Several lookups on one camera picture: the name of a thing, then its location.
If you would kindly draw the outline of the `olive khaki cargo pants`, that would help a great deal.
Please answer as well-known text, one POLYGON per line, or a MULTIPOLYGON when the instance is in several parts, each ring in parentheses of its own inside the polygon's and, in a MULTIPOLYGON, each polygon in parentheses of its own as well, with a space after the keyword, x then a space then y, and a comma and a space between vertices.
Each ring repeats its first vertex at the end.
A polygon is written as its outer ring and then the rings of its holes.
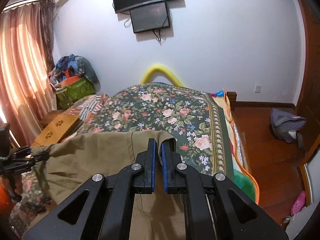
MULTIPOLYGON (((60 144, 35 147, 34 154, 47 152, 50 158, 35 166, 42 192, 60 204, 95 173, 118 173, 135 163, 138 153, 147 150, 148 140, 158 145, 177 140, 165 131, 101 132, 77 135, 60 144)), ((183 204, 178 194, 166 194, 161 167, 156 170, 155 192, 136 195, 130 239, 185 239, 183 204)))

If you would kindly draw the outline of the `bamboo lap desk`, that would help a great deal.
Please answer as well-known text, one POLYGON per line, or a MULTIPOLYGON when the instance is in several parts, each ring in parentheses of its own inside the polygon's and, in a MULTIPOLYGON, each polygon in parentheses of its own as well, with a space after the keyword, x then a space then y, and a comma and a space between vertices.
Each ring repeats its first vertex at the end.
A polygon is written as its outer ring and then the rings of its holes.
POLYGON ((46 146, 60 143, 67 133, 80 121, 78 115, 59 114, 57 115, 35 138, 31 147, 46 146))

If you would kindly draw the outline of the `pink orange window curtain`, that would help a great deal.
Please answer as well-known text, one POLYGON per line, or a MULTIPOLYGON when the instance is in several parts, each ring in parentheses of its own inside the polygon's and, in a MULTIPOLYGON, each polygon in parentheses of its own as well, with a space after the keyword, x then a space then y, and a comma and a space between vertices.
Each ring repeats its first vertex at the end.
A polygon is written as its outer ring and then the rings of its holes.
POLYGON ((1 108, 18 143, 30 145, 40 121, 57 108, 48 74, 54 68, 54 0, 1 13, 1 108))

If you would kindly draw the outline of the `green fabric storage box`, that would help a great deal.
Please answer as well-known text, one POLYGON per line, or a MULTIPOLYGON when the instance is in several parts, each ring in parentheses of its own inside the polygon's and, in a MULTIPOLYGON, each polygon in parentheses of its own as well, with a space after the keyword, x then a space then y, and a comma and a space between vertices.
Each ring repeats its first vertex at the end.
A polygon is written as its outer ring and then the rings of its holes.
POLYGON ((55 92, 57 109, 67 109, 83 97, 95 94, 94 87, 85 77, 55 92))

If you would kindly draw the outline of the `striped patchwork blanket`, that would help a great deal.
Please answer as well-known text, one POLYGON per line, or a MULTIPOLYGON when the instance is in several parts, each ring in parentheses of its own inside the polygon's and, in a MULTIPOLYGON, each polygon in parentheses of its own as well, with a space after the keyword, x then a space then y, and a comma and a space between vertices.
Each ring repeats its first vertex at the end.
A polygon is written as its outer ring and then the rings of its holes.
POLYGON ((71 107, 63 111, 64 115, 78 115, 80 124, 97 114, 111 97, 107 94, 92 94, 76 101, 71 107))

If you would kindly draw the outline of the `pink croc sandal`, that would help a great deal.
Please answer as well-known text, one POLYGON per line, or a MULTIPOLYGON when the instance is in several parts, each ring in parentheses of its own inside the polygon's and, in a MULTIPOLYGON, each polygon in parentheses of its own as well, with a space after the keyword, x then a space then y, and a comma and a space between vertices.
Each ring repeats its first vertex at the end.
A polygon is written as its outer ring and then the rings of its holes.
POLYGON ((306 193, 305 191, 302 191, 298 195, 297 199, 295 200, 294 204, 291 207, 290 216, 294 216, 297 213, 299 213, 304 207, 305 203, 306 203, 306 193))

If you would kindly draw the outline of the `dark floral bed quilt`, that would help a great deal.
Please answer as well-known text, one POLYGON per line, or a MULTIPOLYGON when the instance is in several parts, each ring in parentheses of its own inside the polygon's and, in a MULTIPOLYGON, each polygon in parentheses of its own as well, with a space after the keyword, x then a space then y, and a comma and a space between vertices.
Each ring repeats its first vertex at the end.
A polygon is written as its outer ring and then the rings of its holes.
MULTIPOLYGON (((223 172, 233 178, 223 109, 210 95, 158 83, 132 86, 111 97, 74 137, 101 132, 165 131, 177 140, 175 148, 184 163, 206 175, 223 172)), ((22 200, 9 217, 19 237, 57 205, 42 192, 35 167, 23 176, 22 183, 22 200)))

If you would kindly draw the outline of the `pile of mixed clothes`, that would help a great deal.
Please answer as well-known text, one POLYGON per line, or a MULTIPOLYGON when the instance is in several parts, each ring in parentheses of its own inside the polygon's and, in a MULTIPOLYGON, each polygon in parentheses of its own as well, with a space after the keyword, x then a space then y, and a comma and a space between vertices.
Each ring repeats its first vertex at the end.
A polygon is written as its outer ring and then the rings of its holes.
POLYGON ((70 54, 59 59, 53 70, 49 73, 49 81, 52 85, 57 85, 67 79, 67 71, 71 77, 85 77, 94 85, 100 83, 91 63, 82 56, 70 54))

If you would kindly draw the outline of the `white sliding wardrobe door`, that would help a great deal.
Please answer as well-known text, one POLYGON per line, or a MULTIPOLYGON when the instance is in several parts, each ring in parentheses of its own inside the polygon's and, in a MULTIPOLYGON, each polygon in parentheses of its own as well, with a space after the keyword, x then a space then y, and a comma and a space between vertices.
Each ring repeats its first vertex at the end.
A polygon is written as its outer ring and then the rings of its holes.
POLYGON ((289 239, 319 239, 319 151, 303 167, 311 200, 299 213, 291 216, 285 231, 289 239))

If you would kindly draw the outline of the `grey purple backpack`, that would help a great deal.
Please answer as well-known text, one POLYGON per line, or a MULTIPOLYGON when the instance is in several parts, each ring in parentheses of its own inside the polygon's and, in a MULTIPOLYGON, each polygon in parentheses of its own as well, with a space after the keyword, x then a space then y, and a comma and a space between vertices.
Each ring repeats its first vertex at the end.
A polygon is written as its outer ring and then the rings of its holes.
POLYGON ((271 129, 277 139, 288 144, 296 142, 300 150, 305 150, 303 138, 299 131, 306 124, 306 118, 279 108, 273 108, 270 114, 270 122, 271 129))

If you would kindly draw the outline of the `white wall socket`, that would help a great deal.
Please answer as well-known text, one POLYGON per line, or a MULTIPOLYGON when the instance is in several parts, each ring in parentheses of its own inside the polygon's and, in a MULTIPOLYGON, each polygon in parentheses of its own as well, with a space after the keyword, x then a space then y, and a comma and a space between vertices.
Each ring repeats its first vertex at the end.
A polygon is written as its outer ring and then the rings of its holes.
POLYGON ((261 86, 255 86, 254 92, 260 93, 260 91, 261 91, 261 86))

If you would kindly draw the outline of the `small black wall monitor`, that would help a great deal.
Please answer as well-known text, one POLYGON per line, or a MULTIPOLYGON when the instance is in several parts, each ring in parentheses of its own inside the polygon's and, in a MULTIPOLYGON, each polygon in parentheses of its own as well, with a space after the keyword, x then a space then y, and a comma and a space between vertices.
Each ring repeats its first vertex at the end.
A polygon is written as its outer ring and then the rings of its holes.
POLYGON ((142 33, 170 27, 169 8, 166 2, 147 4, 130 10, 133 33, 142 33))

